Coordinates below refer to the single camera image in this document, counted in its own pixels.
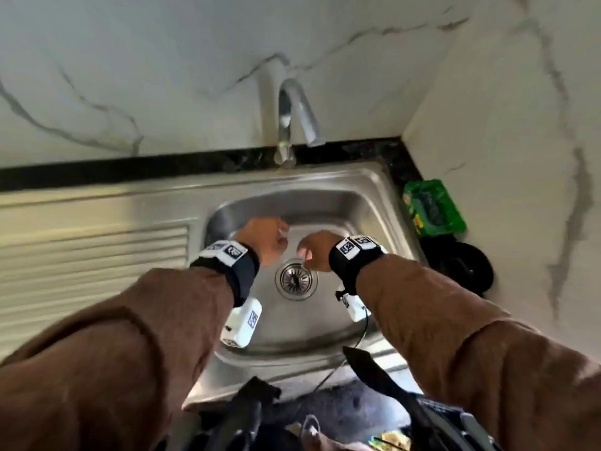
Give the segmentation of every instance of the chrome faucet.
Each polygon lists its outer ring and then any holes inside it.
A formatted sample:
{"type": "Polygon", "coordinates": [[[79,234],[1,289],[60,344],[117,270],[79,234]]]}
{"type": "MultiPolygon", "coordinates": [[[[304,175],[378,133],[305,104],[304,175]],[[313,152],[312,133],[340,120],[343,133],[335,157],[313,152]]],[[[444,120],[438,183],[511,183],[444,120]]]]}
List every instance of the chrome faucet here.
{"type": "Polygon", "coordinates": [[[295,153],[290,143],[290,124],[292,122],[292,107],[296,109],[300,126],[305,133],[308,147],[316,147],[326,143],[319,135],[319,127],[315,114],[301,84],[295,79],[286,79],[280,85],[278,94],[278,151],[274,161],[283,168],[291,168],[296,164],[295,153]]]}

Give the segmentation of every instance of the brown sleeve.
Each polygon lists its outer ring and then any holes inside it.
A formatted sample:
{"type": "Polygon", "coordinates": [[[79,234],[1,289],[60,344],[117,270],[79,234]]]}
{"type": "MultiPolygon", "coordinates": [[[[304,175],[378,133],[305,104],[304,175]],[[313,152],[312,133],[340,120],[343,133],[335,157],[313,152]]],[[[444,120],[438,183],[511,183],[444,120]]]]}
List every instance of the brown sleeve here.
{"type": "Polygon", "coordinates": [[[181,409],[233,306],[204,267],[154,269],[0,365],[7,449],[149,449],[181,409]]]}
{"type": "Polygon", "coordinates": [[[424,392],[473,413],[507,451],[601,443],[596,362],[398,256],[365,266],[357,292],[424,392]]]}

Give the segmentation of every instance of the drain strainer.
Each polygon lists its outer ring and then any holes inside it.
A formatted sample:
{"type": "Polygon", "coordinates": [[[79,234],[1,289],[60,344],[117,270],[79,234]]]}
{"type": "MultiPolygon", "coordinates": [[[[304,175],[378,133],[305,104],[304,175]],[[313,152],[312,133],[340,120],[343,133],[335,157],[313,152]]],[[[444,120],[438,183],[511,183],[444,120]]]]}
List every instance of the drain strainer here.
{"type": "Polygon", "coordinates": [[[305,269],[300,259],[290,260],[275,273],[275,286],[291,301],[304,301],[317,288],[317,274],[305,269]]]}

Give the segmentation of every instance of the stainless steel sink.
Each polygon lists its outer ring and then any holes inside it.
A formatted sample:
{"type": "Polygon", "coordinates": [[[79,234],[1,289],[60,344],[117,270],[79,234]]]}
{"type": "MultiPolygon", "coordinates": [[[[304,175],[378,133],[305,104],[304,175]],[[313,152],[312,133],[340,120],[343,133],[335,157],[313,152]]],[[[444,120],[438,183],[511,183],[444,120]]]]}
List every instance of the stainless steel sink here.
{"type": "MultiPolygon", "coordinates": [[[[336,301],[334,274],[304,270],[297,243],[320,229],[364,233],[420,259],[398,199],[378,163],[0,195],[0,353],[153,266],[186,267],[253,216],[279,215],[290,224],[289,248],[251,290],[263,304],[251,344],[217,348],[188,402],[227,397],[255,375],[284,388],[284,397],[307,392],[364,324],[336,301]]],[[[361,347],[388,369],[404,366],[373,324],[361,347]]],[[[343,368],[331,381],[351,377],[343,368]]]]}

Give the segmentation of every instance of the black wristband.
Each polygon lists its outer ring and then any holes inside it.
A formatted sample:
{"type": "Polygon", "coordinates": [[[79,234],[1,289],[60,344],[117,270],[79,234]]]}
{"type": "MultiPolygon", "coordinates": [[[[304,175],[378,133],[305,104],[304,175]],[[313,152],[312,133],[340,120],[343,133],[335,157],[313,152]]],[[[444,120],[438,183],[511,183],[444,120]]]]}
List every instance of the black wristband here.
{"type": "Polygon", "coordinates": [[[350,236],[338,242],[329,254],[330,268],[340,277],[344,289],[357,295],[359,271],[384,255],[385,251],[375,239],[367,236],[350,236]]]}
{"type": "Polygon", "coordinates": [[[217,241],[202,250],[190,267],[208,267],[225,275],[234,295],[234,307],[246,302],[259,272],[259,257],[248,245],[236,241],[217,241]]]}

